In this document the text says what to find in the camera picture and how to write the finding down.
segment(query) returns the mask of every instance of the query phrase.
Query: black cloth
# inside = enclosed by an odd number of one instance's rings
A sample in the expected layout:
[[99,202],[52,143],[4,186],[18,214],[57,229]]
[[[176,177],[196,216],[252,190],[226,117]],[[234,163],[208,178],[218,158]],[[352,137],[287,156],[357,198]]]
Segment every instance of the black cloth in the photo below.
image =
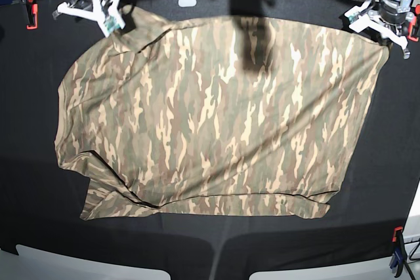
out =
[[[409,60],[394,47],[341,191],[321,219],[155,214],[82,221],[89,179],[57,167],[57,88],[71,64],[102,38],[87,20],[51,13],[39,27],[25,9],[0,8],[0,247],[167,271],[172,279],[247,279],[256,271],[346,264],[391,254],[405,224],[420,169],[420,44]],[[125,0],[170,20],[252,14],[332,28],[354,3],[342,0]]]

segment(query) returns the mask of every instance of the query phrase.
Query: camouflage shirt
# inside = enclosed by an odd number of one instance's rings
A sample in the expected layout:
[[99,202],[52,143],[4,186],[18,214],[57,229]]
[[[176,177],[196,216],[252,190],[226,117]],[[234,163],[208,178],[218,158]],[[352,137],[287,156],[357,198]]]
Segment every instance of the camouflage shirt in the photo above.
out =
[[81,217],[322,217],[388,49],[288,20],[123,11],[135,27],[58,89],[58,164],[91,179]]

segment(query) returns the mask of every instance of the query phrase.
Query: t-shirt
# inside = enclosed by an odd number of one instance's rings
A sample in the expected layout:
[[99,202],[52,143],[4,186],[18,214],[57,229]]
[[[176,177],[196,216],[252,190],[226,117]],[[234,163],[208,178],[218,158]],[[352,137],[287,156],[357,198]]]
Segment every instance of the t-shirt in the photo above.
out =
[[58,165],[91,179],[82,219],[322,217],[388,48],[289,20],[122,11],[126,29],[58,88]]

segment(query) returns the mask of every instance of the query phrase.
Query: camouflage fabric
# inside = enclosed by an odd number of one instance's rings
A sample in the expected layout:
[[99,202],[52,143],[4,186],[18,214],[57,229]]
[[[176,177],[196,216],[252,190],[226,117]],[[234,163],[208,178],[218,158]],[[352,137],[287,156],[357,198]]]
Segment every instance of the camouflage fabric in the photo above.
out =
[[81,217],[322,217],[388,49],[287,20],[123,11],[135,28],[58,89],[58,164],[91,179]]

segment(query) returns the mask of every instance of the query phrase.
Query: black table surface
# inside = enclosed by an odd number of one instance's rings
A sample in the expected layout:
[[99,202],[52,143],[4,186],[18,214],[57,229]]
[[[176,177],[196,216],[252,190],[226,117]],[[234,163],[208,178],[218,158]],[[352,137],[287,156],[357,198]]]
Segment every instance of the black table surface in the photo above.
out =
[[[39,2],[26,30],[21,5],[0,7],[0,247],[161,269],[172,279],[247,279],[256,271],[346,264],[391,254],[419,182],[420,44],[398,47],[378,78],[341,191],[320,219],[155,214],[82,221],[89,179],[57,167],[57,88],[71,64],[103,37],[63,0]],[[170,20],[246,14],[341,29],[344,0],[125,0]]]

